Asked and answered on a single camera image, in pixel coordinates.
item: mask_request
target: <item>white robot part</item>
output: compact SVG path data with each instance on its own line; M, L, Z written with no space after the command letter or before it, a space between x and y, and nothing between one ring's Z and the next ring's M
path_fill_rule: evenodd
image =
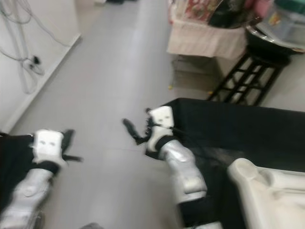
M178 203L203 198L207 192L204 178L195 164L192 152L179 141L172 140L160 150L160 159L172 170L172 180Z
M53 173L41 169L31 169L24 180L14 189L12 201L0 217L0 229L26 229L42 201L50 190Z
M33 144L33 162L51 161L63 167L66 162L62 159L61 141L63 134L53 130L36 131Z
M149 115L155 124L161 126L152 127L152 136L147 143L147 149L151 152L156 152L157 142L166 135L172 136L173 131L170 127L174 126L173 122L173 110L170 106L161 106L159 108L149 111Z

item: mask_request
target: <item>black tablecloth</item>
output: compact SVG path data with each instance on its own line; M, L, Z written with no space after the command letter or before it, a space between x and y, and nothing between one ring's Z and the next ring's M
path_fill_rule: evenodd
M245 228L236 188L226 174L244 157L260 167L305 171L305 113L193 99L167 103L182 142L196 154L208 186L200 204L183 204L186 225L220 220L224 229Z

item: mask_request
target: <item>clear plastic bin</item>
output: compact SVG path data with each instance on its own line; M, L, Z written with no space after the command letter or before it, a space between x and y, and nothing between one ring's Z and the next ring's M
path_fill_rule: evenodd
M271 38L305 45L305 15L283 10L274 4L257 27Z

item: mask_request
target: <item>baseboard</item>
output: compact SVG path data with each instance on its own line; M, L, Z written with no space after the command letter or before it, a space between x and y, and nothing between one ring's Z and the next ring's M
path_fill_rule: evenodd
M69 48L67 48L62 55L58 58L58 60L45 72L44 78L38 82L37 90L30 94L23 103L19 106L19 108L10 116L9 120L6 122L1 131L5 133L9 133L13 127L16 125L18 120L21 118L23 113L30 106L31 102L37 96L37 94L42 90L46 82L56 73L56 70L60 67L61 63L65 60L65 58L70 54L73 48L79 43L81 40L81 34L76 35L70 43Z

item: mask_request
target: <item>black stool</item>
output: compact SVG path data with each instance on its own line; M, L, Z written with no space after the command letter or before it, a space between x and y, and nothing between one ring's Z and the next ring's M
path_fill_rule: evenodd
M249 59L251 60L251 64L247 69L242 69L242 66ZM271 89L282 70L289 63L290 58L287 55L266 52L266 50L248 46L246 54L238 61L207 100L211 101L216 99L217 101L224 103L258 106ZM264 74L267 69L272 69L272 73L268 76ZM236 76L237 73L242 73L238 79ZM260 81L263 77L266 77L264 83ZM258 90L258 95L254 101L249 104L247 96L252 90Z

